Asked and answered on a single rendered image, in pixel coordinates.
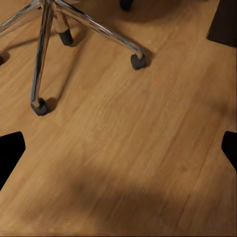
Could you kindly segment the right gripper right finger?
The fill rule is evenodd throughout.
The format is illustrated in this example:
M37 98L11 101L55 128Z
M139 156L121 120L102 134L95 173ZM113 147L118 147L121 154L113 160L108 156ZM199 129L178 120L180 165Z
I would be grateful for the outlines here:
M221 148L237 171L237 133L226 131Z

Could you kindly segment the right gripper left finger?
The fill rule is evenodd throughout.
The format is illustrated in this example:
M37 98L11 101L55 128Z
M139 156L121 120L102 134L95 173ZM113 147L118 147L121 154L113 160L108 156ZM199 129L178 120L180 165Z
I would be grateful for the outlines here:
M0 189L26 150L21 131L0 137Z

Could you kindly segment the swivel chair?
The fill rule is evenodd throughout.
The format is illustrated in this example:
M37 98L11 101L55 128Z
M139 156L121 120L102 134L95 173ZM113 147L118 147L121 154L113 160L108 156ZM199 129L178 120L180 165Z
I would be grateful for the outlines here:
M64 46L73 43L66 15L134 52L134 54L131 55L131 63L134 70L145 67L147 64L141 47L118 35L113 30L72 6L72 4L82 1L84 0L33 0L25 8L6 20L3 24L0 24L1 38L11 31L42 16L33 83L30 93L30 105L39 117L46 113L46 111L50 111L50 107L47 103L42 98L39 98L39 92L52 24ZM120 0L120 7L123 10L129 10L132 4L133 0ZM2 60L2 56L0 55L0 61Z

